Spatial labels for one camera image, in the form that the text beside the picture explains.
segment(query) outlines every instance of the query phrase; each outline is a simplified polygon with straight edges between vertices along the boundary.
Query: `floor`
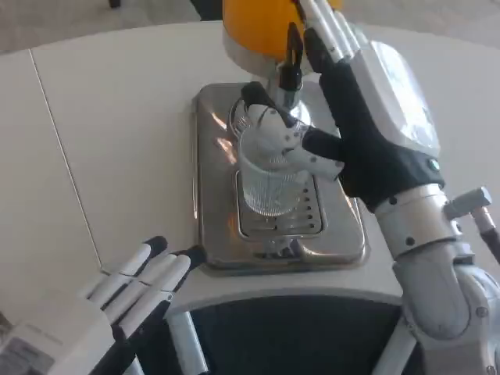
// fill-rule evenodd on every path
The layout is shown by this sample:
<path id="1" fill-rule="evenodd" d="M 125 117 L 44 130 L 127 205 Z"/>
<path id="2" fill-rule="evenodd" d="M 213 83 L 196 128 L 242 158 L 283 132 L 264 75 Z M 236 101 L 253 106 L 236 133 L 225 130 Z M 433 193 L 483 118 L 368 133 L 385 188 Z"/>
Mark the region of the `floor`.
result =
<path id="1" fill-rule="evenodd" d="M 219 19 L 222 0 L 0 0 L 0 52 L 98 32 Z M 350 20 L 500 48 L 500 0 L 345 0 Z"/>

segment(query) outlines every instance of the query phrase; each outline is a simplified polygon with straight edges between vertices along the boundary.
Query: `metal base plate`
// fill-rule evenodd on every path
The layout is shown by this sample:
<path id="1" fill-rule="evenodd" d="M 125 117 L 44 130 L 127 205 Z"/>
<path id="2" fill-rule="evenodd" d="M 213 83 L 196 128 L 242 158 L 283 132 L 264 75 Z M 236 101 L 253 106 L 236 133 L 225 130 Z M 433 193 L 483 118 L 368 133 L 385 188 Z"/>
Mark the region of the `metal base plate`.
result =
<path id="1" fill-rule="evenodd" d="M 317 198 L 311 220 L 318 227 L 308 221 L 308 230 L 293 231 L 286 215 L 265 218 L 245 207 L 238 188 L 237 139 L 227 123 L 242 85 L 210 84 L 195 99 L 195 211 L 209 269 L 235 275 L 359 265 L 368 249 L 363 221 L 357 202 L 345 196 L 340 183 L 311 179 Z M 314 126 L 337 131 L 318 84 L 304 84 L 302 101 Z M 276 230 L 255 231 L 255 221 Z"/>

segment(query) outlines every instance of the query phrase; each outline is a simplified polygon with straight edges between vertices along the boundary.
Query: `stainless steel tray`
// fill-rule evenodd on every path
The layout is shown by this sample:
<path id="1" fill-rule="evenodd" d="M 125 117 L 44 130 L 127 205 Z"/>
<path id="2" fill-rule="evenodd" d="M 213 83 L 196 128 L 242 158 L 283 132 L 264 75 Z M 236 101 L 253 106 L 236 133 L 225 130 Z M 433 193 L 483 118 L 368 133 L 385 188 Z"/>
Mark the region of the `stainless steel tray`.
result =
<path id="1" fill-rule="evenodd" d="M 209 270 L 220 274 L 281 273 L 359 265 L 368 252 L 356 200 L 338 182 L 313 179 L 317 211 L 313 230 L 281 230 L 245 206 L 238 187 L 238 144 L 228 121 L 243 84 L 210 84 L 195 99 L 194 194 L 199 240 L 209 256 Z M 302 101 L 314 126 L 337 131 L 320 88 L 305 83 Z M 251 231 L 249 220 L 271 230 Z"/>

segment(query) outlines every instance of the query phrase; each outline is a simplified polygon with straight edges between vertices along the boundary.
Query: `sticker label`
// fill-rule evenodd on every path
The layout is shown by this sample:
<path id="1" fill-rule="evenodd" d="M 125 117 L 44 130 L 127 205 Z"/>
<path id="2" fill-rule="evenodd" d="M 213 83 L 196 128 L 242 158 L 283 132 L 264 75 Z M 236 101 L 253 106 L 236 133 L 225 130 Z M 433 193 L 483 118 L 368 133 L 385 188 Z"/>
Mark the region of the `sticker label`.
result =
<path id="1" fill-rule="evenodd" d="M 13 338 L 0 354 L 1 375 L 47 375 L 54 359 L 33 345 Z"/>

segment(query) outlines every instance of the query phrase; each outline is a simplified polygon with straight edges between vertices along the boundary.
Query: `table seam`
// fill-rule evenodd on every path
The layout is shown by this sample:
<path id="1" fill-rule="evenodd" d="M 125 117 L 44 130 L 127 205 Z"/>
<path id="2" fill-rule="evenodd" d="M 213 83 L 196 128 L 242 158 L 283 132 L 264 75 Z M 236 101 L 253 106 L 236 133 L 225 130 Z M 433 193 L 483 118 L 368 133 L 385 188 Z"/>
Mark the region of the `table seam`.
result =
<path id="1" fill-rule="evenodd" d="M 40 73 L 38 72 L 37 63 L 35 62 L 35 59 L 34 59 L 34 56 L 33 56 L 31 49 L 28 49 L 28 52 L 30 53 L 31 62 L 33 63 L 33 67 L 34 67 L 35 73 L 37 75 L 38 84 L 40 85 L 41 93 L 44 97 L 45 105 L 46 105 L 47 110 L 48 110 L 48 115 L 50 116 L 50 120 L 52 122 L 52 128 L 53 128 L 54 133 L 55 133 L 55 138 L 57 139 L 57 142 L 59 144 L 59 150 L 62 153 L 62 159 L 64 160 L 64 163 L 66 164 L 66 172 L 68 173 L 68 175 L 70 177 L 71 185 L 73 186 L 73 192 L 77 198 L 77 202 L 78 202 L 78 205 L 80 207 L 80 211 L 84 217 L 85 226 L 87 228 L 88 235 L 91 239 L 92 248 L 94 249 L 95 257 L 98 260 L 99 267 L 102 269 L 101 257 L 98 253 L 97 246 L 95 245 L 94 235 L 92 234 L 92 229 L 91 229 L 91 226 L 88 222 L 87 214 L 84 210 L 84 206 L 83 206 L 81 198 L 80 198 L 80 192 L 78 191 L 78 186 L 73 178 L 73 173 L 71 171 L 71 167 L 70 167 L 70 164 L 68 162 L 68 158 L 66 157 L 66 151 L 64 149 L 63 142 L 61 140 L 61 137 L 59 136 L 59 130 L 57 129 L 57 126 L 55 125 L 54 116 L 52 115 L 52 109 L 51 109 L 50 104 L 48 102 L 47 95 L 45 94 L 45 89 L 44 89 L 43 83 L 41 82 L 41 77 L 40 77 Z"/>

